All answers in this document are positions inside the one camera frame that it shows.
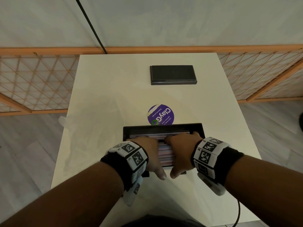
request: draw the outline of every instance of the purple sticker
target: purple sticker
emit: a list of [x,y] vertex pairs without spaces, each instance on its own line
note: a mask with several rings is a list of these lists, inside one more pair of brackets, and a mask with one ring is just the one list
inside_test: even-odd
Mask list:
[[151,125],[171,125],[174,118],[172,110],[164,104],[152,106],[147,113],[147,119]]

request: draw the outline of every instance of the black cable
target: black cable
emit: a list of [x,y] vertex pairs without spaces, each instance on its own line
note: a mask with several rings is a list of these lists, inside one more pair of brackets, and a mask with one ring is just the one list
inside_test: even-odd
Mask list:
[[80,2],[79,0],[76,0],[76,2],[78,3],[78,6],[80,7],[80,9],[81,9],[83,15],[85,16],[85,18],[86,18],[86,20],[87,20],[87,23],[88,23],[89,26],[91,27],[91,29],[92,29],[92,31],[93,31],[95,37],[97,38],[97,41],[98,41],[99,44],[101,45],[101,47],[102,47],[104,53],[107,54],[107,51],[105,50],[103,44],[101,43],[101,41],[100,41],[100,39],[99,39],[99,37],[98,37],[98,35],[97,35],[97,33],[96,33],[96,31],[95,31],[93,25],[91,24],[91,21],[89,20],[89,17],[86,15],[86,12],[85,12],[85,10],[83,9],[83,6],[81,5],[81,2]]
[[240,209],[240,202],[239,202],[239,200],[237,200],[237,201],[238,201],[238,207],[239,207],[238,217],[237,217],[237,220],[236,220],[236,222],[234,223],[234,225],[232,227],[235,227],[238,224],[239,219],[240,219],[240,211],[241,211],[241,209]]

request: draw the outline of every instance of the forearm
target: forearm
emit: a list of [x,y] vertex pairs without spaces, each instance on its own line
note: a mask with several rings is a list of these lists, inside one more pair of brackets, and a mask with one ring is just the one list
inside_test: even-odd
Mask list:
[[303,223],[303,174],[250,156],[230,169],[225,188],[270,226]]
[[123,194],[119,174],[98,162],[13,215],[5,226],[99,226]]

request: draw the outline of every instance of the table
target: table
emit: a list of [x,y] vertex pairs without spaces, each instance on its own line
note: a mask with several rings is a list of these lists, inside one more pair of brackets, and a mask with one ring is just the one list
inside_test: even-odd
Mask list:
[[[198,83],[151,86],[150,65],[193,65]],[[173,110],[174,124],[201,122],[206,137],[260,158],[216,53],[81,55],[51,187],[100,160],[122,141],[123,126],[149,125],[146,114],[158,103]],[[151,173],[133,206],[120,199],[101,226],[121,226],[147,213],[217,226],[235,222],[238,204],[228,192],[215,195],[196,169],[165,181]],[[240,222],[255,220],[241,205]]]

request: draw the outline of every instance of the wall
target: wall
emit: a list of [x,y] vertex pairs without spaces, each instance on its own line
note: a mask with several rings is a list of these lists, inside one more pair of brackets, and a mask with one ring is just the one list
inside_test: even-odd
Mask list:
[[[303,0],[80,0],[105,46],[303,44]],[[75,0],[0,0],[0,47],[97,46]]]

